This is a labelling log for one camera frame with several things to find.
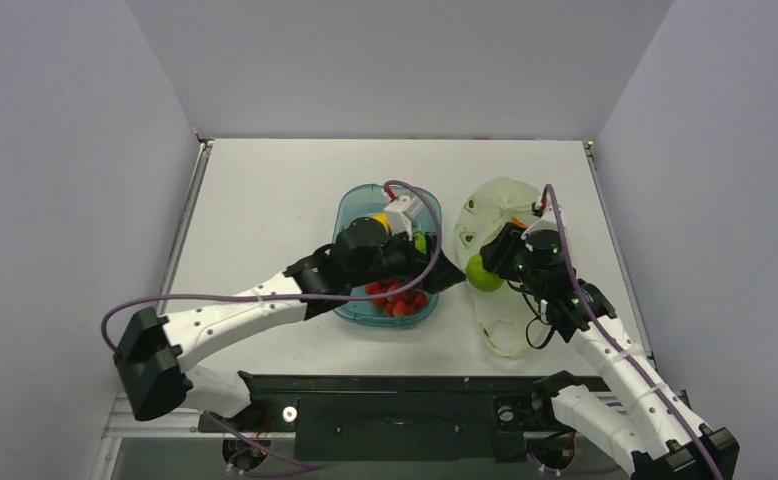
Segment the green fake apple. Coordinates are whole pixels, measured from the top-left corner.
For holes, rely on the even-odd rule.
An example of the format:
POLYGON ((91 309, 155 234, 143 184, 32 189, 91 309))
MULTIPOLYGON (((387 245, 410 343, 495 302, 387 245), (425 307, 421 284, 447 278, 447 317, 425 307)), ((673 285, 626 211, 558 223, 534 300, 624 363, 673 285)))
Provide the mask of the green fake apple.
POLYGON ((495 292, 505 283, 497 274, 489 272, 484 268, 480 254, 469 258, 466 264, 466 277, 472 287, 484 293, 495 292))

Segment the orange fake fruit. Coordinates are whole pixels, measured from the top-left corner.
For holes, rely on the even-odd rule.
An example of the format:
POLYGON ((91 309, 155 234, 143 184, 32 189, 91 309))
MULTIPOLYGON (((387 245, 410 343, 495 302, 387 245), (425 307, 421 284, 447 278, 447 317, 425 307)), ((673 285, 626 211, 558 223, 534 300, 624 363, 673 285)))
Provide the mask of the orange fake fruit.
POLYGON ((515 217, 511 218, 510 223, 515 225, 515 226, 517 226, 518 228, 522 229, 523 231, 526 230, 529 227, 528 224, 520 221, 519 219, 517 219, 515 217))

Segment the green striped fake watermelon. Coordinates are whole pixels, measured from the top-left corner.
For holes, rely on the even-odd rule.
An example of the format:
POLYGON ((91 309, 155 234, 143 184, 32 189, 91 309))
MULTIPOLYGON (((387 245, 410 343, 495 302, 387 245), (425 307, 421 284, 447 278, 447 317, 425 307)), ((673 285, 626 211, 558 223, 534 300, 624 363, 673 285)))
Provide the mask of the green striped fake watermelon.
POLYGON ((415 231, 413 234, 413 243, 416 250, 422 254, 428 252, 426 234, 421 231, 415 231))

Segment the red yellow fake lychee bunch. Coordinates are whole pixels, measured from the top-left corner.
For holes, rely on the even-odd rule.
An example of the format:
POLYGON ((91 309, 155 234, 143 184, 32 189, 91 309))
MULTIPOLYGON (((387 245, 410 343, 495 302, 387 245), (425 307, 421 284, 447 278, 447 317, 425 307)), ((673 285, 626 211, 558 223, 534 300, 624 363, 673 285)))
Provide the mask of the red yellow fake lychee bunch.
MULTIPOLYGON (((405 282, 398 278, 372 282, 364 286, 364 293, 366 295, 377 295, 392 292, 398 290, 404 284, 405 282)), ((413 288, 390 297, 373 299, 370 301, 370 304, 380 316, 404 318, 414 316, 423 311, 430 304, 430 297, 420 288, 413 288)))

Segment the light green plastic bag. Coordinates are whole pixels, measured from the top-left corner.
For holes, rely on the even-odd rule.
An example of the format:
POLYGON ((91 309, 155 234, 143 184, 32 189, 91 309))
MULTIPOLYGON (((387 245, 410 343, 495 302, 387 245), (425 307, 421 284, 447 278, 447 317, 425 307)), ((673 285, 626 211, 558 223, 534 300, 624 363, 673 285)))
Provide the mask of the light green plastic bag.
MULTIPOLYGON (((541 198, 536 187, 512 178, 489 180, 463 202, 449 244, 451 260, 466 272, 470 257, 480 254, 501 228, 515 217, 528 224, 531 207, 541 198)), ((555 334, 539 313, 539 302, 505 281, 492 293, 484 293, 466 281, 476 323, 489 348, 497 355, 517 359, 530 349, 547 347, 555 334)))

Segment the yellow fake fruit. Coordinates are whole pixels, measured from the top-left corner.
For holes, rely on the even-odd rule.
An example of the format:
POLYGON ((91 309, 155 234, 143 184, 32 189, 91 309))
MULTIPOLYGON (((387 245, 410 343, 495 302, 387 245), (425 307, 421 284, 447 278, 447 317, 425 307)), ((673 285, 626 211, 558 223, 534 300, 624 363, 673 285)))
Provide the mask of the yellow fake fruit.
POLYGON ((389 222, 388 222, 388 219, 387 219, 387 216, 386 216, 385 213, 374 214, 374 215, 372 215, 372 218, 374 220, 378 221, 385 228, 385 230, 387 232, 391 231, 391 228, 389 226, 389 222))

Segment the teal plastic tub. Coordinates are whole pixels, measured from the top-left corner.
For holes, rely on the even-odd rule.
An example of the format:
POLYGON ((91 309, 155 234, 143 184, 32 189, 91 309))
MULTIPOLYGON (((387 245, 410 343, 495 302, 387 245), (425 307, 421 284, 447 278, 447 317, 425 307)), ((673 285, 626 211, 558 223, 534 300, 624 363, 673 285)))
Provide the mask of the teal plastic tub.
MULTIPOLYGON (((415 231, 426 233, 439 233, 441 230, 441 205, 434 195, 421 188, 422 195, 435 208, 437 219, 434 220, 426 208, 416 216, 413 222, 415 231)), ((349 190, 342 196, 335 219, 335 225, 331 239, 336 240, 338 234, 347 228, 355 219, 367 217, 383 212, 388 204, 389 197, 385 194, 381 185, 363 184, 349 190)), ((425 293, 427 304, 416 308, 416 313, 405 317, 395 317, 393 312, 386 313, 382 308, 375 307, 369 302, 351 302, 333 310, 342 320, 353 324, 384 329, 409 329, 420 324, 438 304, 437 294, 425 293)))

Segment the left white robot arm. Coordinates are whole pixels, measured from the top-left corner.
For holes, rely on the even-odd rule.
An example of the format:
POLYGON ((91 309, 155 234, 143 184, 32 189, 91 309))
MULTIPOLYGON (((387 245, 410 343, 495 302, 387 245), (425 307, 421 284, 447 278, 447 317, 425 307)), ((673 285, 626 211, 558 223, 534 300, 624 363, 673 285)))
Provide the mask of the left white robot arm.
POLYGON ((364 217, 334 242, 234 297, 166 315, 146 306, 132 315, 113 350, 134 418, 150 421, 191 408, 226 418, 240 430, 256 427, 264 405, 252 395, 247 374, 209 369, 202 360, 352 302, 358 287, 392 279, 437 294, 466 276, 442 252, 437 234, 391 234, 364 217))

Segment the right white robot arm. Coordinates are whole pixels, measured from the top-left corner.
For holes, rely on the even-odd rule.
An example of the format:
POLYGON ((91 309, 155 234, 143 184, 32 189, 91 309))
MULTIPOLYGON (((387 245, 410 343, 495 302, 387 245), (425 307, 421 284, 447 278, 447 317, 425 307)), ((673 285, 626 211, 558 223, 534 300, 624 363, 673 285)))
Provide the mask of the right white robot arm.
POLYGON ((603 379, 620 404, 609 407, 559 372, 529 400, 543 427, 570 427, 632 479, 730 479, 740 445, 714 429, 652 367, 607 297, 579 278, 562 234, 504 225, 480 248, 484 271, 515 283, 538 302, 542 319, 603 379))

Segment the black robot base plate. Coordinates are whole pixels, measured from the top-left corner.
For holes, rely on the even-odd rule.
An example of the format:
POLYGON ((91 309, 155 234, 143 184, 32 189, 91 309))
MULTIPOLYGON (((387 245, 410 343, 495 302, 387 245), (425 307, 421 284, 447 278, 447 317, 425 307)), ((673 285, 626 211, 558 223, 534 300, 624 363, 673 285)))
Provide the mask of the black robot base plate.
POLYGON ((289 439, 301 461, 518 462, 528 438, 562 430, 542 395, 598 377, 250 375, 253 404, 233 426, 289 439))

